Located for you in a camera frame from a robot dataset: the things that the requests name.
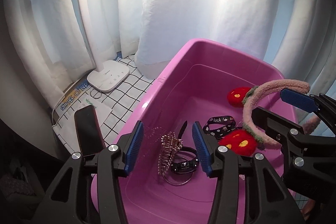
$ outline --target blue gripper pad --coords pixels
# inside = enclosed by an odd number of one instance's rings
[[[285,103],[300,108],[308,113],[315,112],[319,109],[312,97],[289,88],[281,90],[280,98]]]
[[[126,153],[125,158],[125,172],[127,175],[129,175],[133,169],[135,162],[137,161],[138,153],[141,147],[142,139],[143,139],[143,123],[139,122],[137,128],[135,128],[135,133],[132,132],[130,138],[133,135],[133,139],[131,141],[131,144],[129,145],[129,148]]]
[[[212,173],[211,156],[205,144],[206,141],[204,140],[202,135],[204,133],[198,128],[196,123],[193,124],[192,133],[195,147],[197,150],[197,156],[199,158],[199,161],[201,162],[202,170],[207,174],[207,176],[210,176]]]

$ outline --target black phone screen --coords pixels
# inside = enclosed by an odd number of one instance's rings
[[[75,125],[79,147],[84,156],[99,153],[105,148],[93,105],[88,105],[75,112]]]

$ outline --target metal screw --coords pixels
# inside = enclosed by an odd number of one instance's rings
[[[226,146],[219,146],[218,151],[222,152],[222,153],[225,153],[225,152],[227,152],[227,147]]]
[[[117,151],[119,149],[118,145],[112,144],[109,146],[111,152]]]
[[[305,164],[305,161],[303,160],[303,158],[297,157],[295,158],[294,163],[296,166],[302,167]]]
[[[75,153],[72,153],[71,157],[73,159],[79,159],[81,157],[81,154],[80,154],[80,152],[75,152]]]
[[[290,133],[291,133],[292,135],[297,135],[299,132],[298,132],[295,128],[292,128],[292,129],[290,130]]]
[[[255,158],[258,159],[258,160],[262,160],[262,159],[264,159],[264,155],[260,154],[260,153],[256,153]]]

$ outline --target silver ring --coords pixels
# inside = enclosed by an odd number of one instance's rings
[[[90,91],[90,96],[91,96],[92,98],[94,98],[94,99],[100,99],[100,97],[101,97],[101,95],[102,95],[102,92],[101,92],[101,91],[97,91],[96,95],[97,95],[98,93],[100,93],[100,96],[96,98],[96,97],[92,96],[92,91],[93,91],[93,90],[95,90],[95,89],[91,89],[91,91]]]
[[[187,158],[185,158],[185,157],[181,157],[181,156],[175,156],[174,158],[181,158],[181,159],[184,159],[184,160],[187,160],[187,161],[188,161]],[[162,176],[163,176],[163,178],[165,179],[165,181],[168,182],[170,185],[173,185],[173,186],[181,186],[181,185],[184,185],[184,184],[186,184],[186,183],[189,182],[189,180],[190,180],[191,177],[193,176],[193,173],[194,173],[194,172],[191,173],[190,178],[188,178],[188,180],[186,180],[185,182],[182,182],[182,183],[173,183],[173,182],[170,182],[170,181],[166,178],[166,175],[162,175]]]

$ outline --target gold hair clip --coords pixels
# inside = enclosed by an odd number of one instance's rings
[[[158,173],[164,175],[169,169],[174,155],[183,146],[183,141],[175,137],[174,132],[169,132],[161,137],[161,153],[159,156]]]

